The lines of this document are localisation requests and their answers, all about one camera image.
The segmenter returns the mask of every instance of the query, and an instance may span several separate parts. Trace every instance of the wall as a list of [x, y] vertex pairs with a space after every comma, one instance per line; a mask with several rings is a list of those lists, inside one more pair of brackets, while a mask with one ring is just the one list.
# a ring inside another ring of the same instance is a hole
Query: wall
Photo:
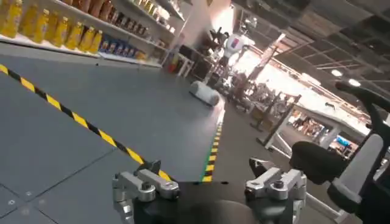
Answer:
[[206, 0], [193, 0], [190, 17], [183, 29], [184, 44], [196, 47], [204, 31], [210, 29], [211, 19]]
[[230, 2], [231, 0], [214, 0], [209, 7], [206, 0], [192, 0], [191, 15], [183, 29], [184, 44], [196, 47], [205, 31], [218, 29], [219, 23], [213, 23], [213, 20], [215, 21], [225, 9], [229, 8]]

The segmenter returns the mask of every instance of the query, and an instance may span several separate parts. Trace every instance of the store shelf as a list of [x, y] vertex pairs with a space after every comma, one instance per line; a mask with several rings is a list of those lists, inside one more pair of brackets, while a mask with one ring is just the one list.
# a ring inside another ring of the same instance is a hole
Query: store shelf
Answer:
[[126, 58], [126, 57], [121, 57], [118, 55], [113, 55], [113, 54], [107, 54], [107, 53], [98, 53], [101, 57], [107, 60], [113, 60], [113, 61], [123, 61], [123, 62], [128, 62], [131, 64], [138, 64], [138, 65], [146, 65], [146, 66], [151, 66], [151, 67], [156, 67], [156, 68], [161, 68], [161, 65], [155, 62], [150, 62], [150, 61], [144, 61], [144, 60], [138, 60], [134, 58]]
[[142, 15], [144, 18], [148, 19], [152, 23], [155, 23], [157, 27], [161, 28], [162, 31], [170, 33], [172, 37], [174, 34], [170, 32], [164, 25], [159, 23], [156, 19], [153, 18], [153, 16], [150, 16], [148, 12], [143, 10], [139, 5], [135, 4], [131, 0], [113, 0], [113, 5], [116, 9], [118, 9], [121, 13], [125, 14], [127, 17], [131, 18], [133, 16], [133, 11], [137, 12], [138, 14]]
[[163, 7], [169, 14], [184, 21], [183, 16], [173, 7], [168, 0], [155, 0], [161, 7]]
[[77, 55], [83, 55], [83, 56], [94, 57], [94, 58], [100, 57], [100, 55], [98, 55], [98, 54], [91, 54], [88, 52], [84, 53], [84, 52], [81, 52], [77, 49], [71, 50], [71, 49], [68, 49], [64, 46], [56, 47], [46, 40], [44, 40], [41, 44], [38, 44], [38, 43], [31, 41], [30, 39], [28, 39], [27, 37], [25, 37], [21, 34], [17, 34], [15, 38], [9, 38], [9, 37], [5, 37], [3, 35], [0, 35], [0, 41], [6, 42], [6, 43], [28, 46], [28, 47], [47, 49], [47, 50], [51, 50], [51, 51], [64, 52], [64, 53], [68, 53], [68, 54], [77, 54]]
[[87, 26], [93, 26], [95, 29], [102, 30], [103, 33], [107, 33], [113, 37], [119, 38], [124, 41], [128, 41], [129, 38], [134, 38], [139, 41], [145, 42], [150, 45], [154, 45], [155, 47], [166, 51], [165, 48], [160, 47], [159, 45], [147, 41], [144, 38], [141, 38], [133, 33], [130, 33], [124, 29], [116, 27], [110, 23], [107, 23], [99, 18], [93, 17], [77, 8], [74, 8], [70, 5], [67, 5], [59, 0], [40, 0], [44, 5], [47, 6], [49, 10], [56, 10], [58, 12], [63, 13], [65, 16], [70, 18], [77, 18], [79, 22]]

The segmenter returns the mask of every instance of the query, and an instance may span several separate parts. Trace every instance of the white cylinder object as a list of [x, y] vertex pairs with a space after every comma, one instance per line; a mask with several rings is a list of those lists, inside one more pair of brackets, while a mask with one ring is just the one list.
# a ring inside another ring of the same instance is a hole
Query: white cylinder object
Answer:
[[195, 81], [191, 84], [190, 93], [213, 107], [218, 104], [220, 98], [217, 91], [200, 81]]

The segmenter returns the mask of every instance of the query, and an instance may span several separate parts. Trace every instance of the yellow and black caution tape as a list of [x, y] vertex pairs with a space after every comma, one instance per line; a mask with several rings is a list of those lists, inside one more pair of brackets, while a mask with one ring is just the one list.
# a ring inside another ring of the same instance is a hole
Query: yellow and black caution tape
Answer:
[[[115, 140], [113, 137], [108, 135], [106, 132], [98, 129], [96, 126], [93, 124], [89, 123], [87, 120], [76, 114], [75, 112], [72, 112], [69, 108], [65, 107], [62, 105], [60, 102], [55, 100], [53, 97], [42, 91], [41, 89], [37, 88], [34, 86], [31, 82], [27, 81], [25, 78], [21, 77], [17, 73], [7, 69], [4, 65], [0, 64], [0, 71], [8, 75], [9, 77], [15, 79], [16, 81], [20, 82], [24, 87], [27, 89], [31, 90], [33, 93], [36, 95], [40, 96], [42, 99], [50, 103], [52, 106], [56, 107], [58, 110], [61, 112], [65, 113], [68, 115], [71, 119], [79, 123], [81, 126], [87, 128], [88, 130], [92, 131], [93, 133], [97, 134], [100, 136], [103, 140], [111, 144], [112, 146], [120, 149], [121, 151], [127, 153], [131, 158], [133, 158], [136, 162], [139, 164], [144, 164], [146, 163], [146, 160], [142, 158], [139, 154], [134, 152], [132, 149], [124, 146], [122, 143], [118, 142]], [[160, 170], [158, 173], [162, 178], [166, 180], [173, 180], [168, 174], [166, 174], [164, 171]]]
[[205, 172], [202, 176], [202, 182], [211, 182], [213, 180], [213, 172], [215, 169], [215, 161], [217, 159], [219, 140], [222, 133], [222, 121], [218, 124], [217, 132], [214, 136], [213, 145], [211, 147], [210, 155], [206, 161]]

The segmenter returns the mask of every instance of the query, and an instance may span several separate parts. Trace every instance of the gray floor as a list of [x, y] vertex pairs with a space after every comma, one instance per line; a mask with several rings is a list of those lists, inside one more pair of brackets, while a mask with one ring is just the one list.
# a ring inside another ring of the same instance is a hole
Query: gray floor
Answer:
[[[223, 103], [207, 107], [185, 80], [156, 69], [2, 50], [0, 64], [146, 159], [161, 159], [174, 178], [200, 179]], [[120, 223], [111, 178], [135, 170], [134, 160], [4, 74], [0, 105], [0, 223]]]
[[5, 55], [0, 61], [146, 159], [162, 160], [178, 180], [202, 175], [222, 106], [206, 107], [186, 81], [157, 69]]
[[[242, 182], [243, 184], [246, 180], [253, 180], [254, 175], [248, 163], [250, 157], [272, 161], [283, 170], [289, 170], [290, 167], [286, 158], [277, 152], [265, 150], [255, 141], [256, 137], [264, 137], [264, 133], [256, 131], [249, 125], [253, 120], [248, 115], [233, 108], [230, 104], [226, 104], [225, 109], [226, 112], [213, 180]], [[291, 137], [289, 139], [290, 141], [297, 141], [294, 139], [296, 136], [290, 136], [288, 131], [283, 134]], [[310, 194], [338, 210], [337, 206], [328, 198], [326, 188], [326, 184], [324, 186], [317, 186], [311, 182], [308, 183], [308, 192]], [[301, 221], [299, 223], [328, 224], [332, 223], [332, 221], [313, 208], [306, 206], [302, 211]], [[355, 217], [351, 217], [346, 223], [360, 223], [360, 221]]]

